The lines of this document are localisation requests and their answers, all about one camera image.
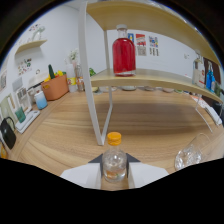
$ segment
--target glass cup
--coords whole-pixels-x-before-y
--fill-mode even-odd
[[[26,115],[24,114],[23,112],[23,108],[20,107],[16,112],[15,112],[18,120],[19,120],[19,123],[22,123],[25,119],[26,119]]]
[[[211,149],[211,141],[207,135],[198,134],[175,158],[175,169],[181,170],[187,166],[206,162]]]

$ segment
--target jar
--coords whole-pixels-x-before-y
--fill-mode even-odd
[[[115,76],[133,76],[136,74],[135,46],[127,38],[127,26],[117,25],[118,39],[114,41],[113,69]]]
[[[103,174],[108,182],[119,182],[126,174],[127,155],[120,149],[121,134],[111,132],[107,135],[109,149],[103,153]]]
[[[5,149],[5,146],[0,138],[0,158],[2,159],[7,159],[8,158],[8,153]]]
[[[44,95],[43,91],[40,91],[40,92],[36,93],[34,95],[34,99],[36,101],[37,108],[39,110],[42,110],[47,106],[47,100],[45,98],[45,95]]]

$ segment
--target glass bottle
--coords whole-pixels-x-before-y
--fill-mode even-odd
[[[113,43],[113,67],[115,76],[133,76],[136,73],[135,46],[127,38],[127,26],[117,25],[118,39]]]
[[[121,134],[110,132],[107,135],[109,149],[103,153],[103,174],[108,182],[118,182],[124,179],[126,173],[127,155],[120,149]]]
[[[215,81],[215,94],[216,94],[216,96],[220,97],[221,90],[222,89],[220,87],[220,84],[217,81]]]
[[[199,81],[199,73],[200,71],[198,70],[198,64],[201,62],[200,61],[200,56],[197,54],[197,58],[193,61],[193,77],[192,77],[192,84],[197,85]]]
[[[77,64],[75,68],[78,91],[85,91],[84,79],[82,75],[81,65]]]
[[[7,159],[8,158],[8,153],[5,149],[5,146],[0,138],[0,158],[2,159]]]

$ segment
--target blue container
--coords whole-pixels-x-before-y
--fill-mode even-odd
[[[45,98],[43,91],[36,93],[34,95],[34,99],[36,100],[36,104],[37,104],[37,107],[39,110],[41,110],[47,106],[47,100]]]

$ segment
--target plastic bottle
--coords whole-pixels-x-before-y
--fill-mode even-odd
[[[115,76],[133,76],[136,73],[135,46],[127,38],[127,26],[117,25],[118,39],[114,41],[113,69]]]
[[[208,73],[206,75],[206,88],[211,90],[211,62],[208,62]]]
[[[84,79],[83,79],[83,74],[82,74],[82,69],[80,64],[76,65],[75,73],[76,73],[78,91],[79,92],[85,91]]]
[[[103,174],[108,182],[118,182],[125,177],[127,155],[120,149],[120,133],[111,132],[107,135],[107,139],[109,149],[102,157]]]
[[[211,92],[212,93],[215,92],[215,77],[213,75],[212,65],[211,65]]]
[[[76,85],[76,76],[75,76],[73,64],[66,65],[66,74],[67,74],[67,83],[68,83],[69,92],[71,93],[75,92],[77,90],[77,85]]]
[[[205,66],[204,66],[204,60],[200,56],[200,62],[198,63],[198,83],[197,85],[200,86],[201,88],[205,87]]]

